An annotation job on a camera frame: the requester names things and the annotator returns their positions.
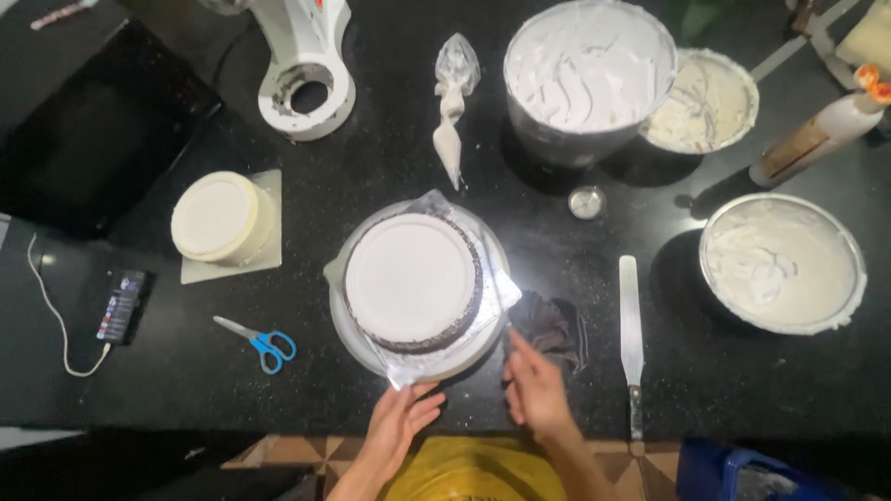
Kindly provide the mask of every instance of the scissors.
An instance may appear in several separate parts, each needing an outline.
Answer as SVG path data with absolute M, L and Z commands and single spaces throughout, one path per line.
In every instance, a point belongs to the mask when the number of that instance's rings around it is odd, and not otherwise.
M 292 360 L 294 356 L 297 355 L 297 345 L 284 333 L 278 331 L 272 331 L 268 334 L 259 333 L 253 329 L 244 327 L 243 325 L 236 324 L 232 320 L 222 318 L 221 316 L 214 316 L 214 322 L 250 341 L 250 344 L 260 352 L 260 366 L 263 367 L 263 372 L 267 374 L 275 374 L 279 372 L 282 370 L 282 365 L 285 360 Z M 278 347 L 272 343 L 272 339 L 276 337 L 282 338 L 290 344 L 290 355 L 285 355 L 283 351 L 278 349 Z M 266 364 L 266 355 L 271 355 L 275 358 L 274 367 L 270 367 Z

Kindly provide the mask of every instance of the black kitchen counter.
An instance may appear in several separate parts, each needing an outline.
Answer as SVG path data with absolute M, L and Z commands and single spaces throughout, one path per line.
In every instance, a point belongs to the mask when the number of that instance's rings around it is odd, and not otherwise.
M 579 221 L 568 212 L 565 194 L 554 194 L 565 192 L 562 186 L 543 190 L 542 182 L 527 182 L 535 176 L 506 122 L 504 50 L 519 24 L 543 4 L 483 8 L 470 1 L 405 1 L 401 19 L 410 21 L 397 36 L 382 32 L 392 9 L 360 2 L 344 49 L 357 85 L 356 107 L 341 129 L 291 145 L 223 110 L 107 242 L 38 238 L 37 250 L 54 257 L 43 273 L 69 321 L 71 364 L 79 370 L 92 366 L 102 348 L 86 312 L 86 303 L 103 291 L 95 277 L 112 267 L 158 276 L 132 346 L 114 349 L 89 378 L 71 377 L 62 368 L 58 325 L 25 261 L 34 228 L 13 221 L 0 250 L 0 423 L 363 434 L 387 383 L 340 343 L 322 268 L 373 212 L 437 188 L 494 230 L 521 288 L 581 308 L 591 363 L 567 387 L 586 436 L 627 434 L 617 263 L 631 254 L 641 281 L 647 440 L 690 434 L 887 438 L 891 316 L 884 308 L 891 300 L 891 259 L 882 239 L 891 227 L 891 145 L 859 141 L 777 190 L 825 208 L 860 244 L 870 281 L 854 321 L 814 337 L 774 335 L 734 322 L 715 311 L 701 289 L 696 253 L 709 205 L 699 195 L 843 92 L 806 47 L 760 83 L 758 122 L 743 141 L 703 159 L 677 159 L 632 144 L 574 180 L 599 186 L 607 197 L 603 217 Z M 471 41 L 483 69 L 458 124 L 468 185 L 460 193 L 430 140 L 439 122 L 433 62 L 456 30 Z M 713 46 L 736 56 L 732 44 L 717 40 Z M 748 68 L 760 61 L 747 52 L 750 46 L 738 50 Z M 270 168 L 283 173 L 282 266 L 181 285 L 180 258 L 168 231 L 179 195 L 209 172 Z M 298 344 L 298 356 L 267 376 L 255 350 L 214 324 L 213 315 L 281 330 Z M 448 403 L 430 431 L 513 432 L 503 405 L 502 362 L 496 347 L 446 382 Z

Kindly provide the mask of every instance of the hand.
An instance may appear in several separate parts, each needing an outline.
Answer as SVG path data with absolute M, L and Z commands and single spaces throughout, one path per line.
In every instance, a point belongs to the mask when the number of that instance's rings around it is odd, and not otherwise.
M 569 412 L 563 375 L 513 329 L 508 330 L 513 353 L 504 363 L 505 392 L 511 417 L 532 429 L 538 443 L 577 431 Z
M 390 387 L 374 407 L 356 464 L 371 466 L 381 485 L 399 471 L 414 435 L 439 417 L 439 406 L 446 401 L 446 395 L 438 393 L 418 400 L 436 386 L 435 382 L 427 382 L 405 386 L 400 391 Z

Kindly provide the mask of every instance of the stand mixer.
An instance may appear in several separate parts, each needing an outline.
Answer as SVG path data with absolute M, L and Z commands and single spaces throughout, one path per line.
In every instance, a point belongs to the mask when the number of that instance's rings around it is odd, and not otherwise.
M 345 0 L 200 0 L 214 12 L 233 15 L 250 8 L 272 59 L 257 103 L 263 119 L 292 141 L 314 141 L 346 121 L 356 85 L 340 55 L 351 11 Z M 317 109 L 299 113 L 291 98 L 306 82 L 328 87 Z

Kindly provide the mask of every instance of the white cable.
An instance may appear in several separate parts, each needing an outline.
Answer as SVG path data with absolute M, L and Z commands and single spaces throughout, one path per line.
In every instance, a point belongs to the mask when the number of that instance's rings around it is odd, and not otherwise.
M 59 319 L 59 326 L 61 327 L 61 337 L 64 339 L 64 344 L 62 345 L 62 354 L 61 361 L 65 364 L 65 370 L 68 371 L 68 374 L 77 377 L 87 377 L 88 375 L 93 375 L 96 372 L 96 369 L 99 368 L 99 365 L 105 359 L 105 356 L 109 354 L 111 351 L 111 343 L 105 343 L 105 348 L 102 349 L 102 356 L 99 358 L 99 361 L 96 362 L 96 365 L 90 372 L 88 373 L 79 373 L 77 371 L 71 370 L 71 366 L 68 365 L 68 331 L 65 330 L 65 322 L 62 321 L 61 315 L 59 315 L 59 310 L 57 310 L 53 303 L 50 302 L 49 297 L 46 295 L 46 287 L 44 286 L 44 279 L 40 277 L 40 274 L 37 272 L 37 268 L 34 267 L 34 259 L 31 258 L 31 249 L 34 247 L 34 241 L 37 239 L 37 232 L 34 233 L 34 236 L 31 237 L 31 243 L 28 245 L 28 266 L 31 268 L 31 271 L 34 272 L 34 276 L 37 277 L 37 282 L 40 283 L 40 291 L 44 294 L 44 301 L 46 301 L 46 306 L 53 312 L 56 318 Z

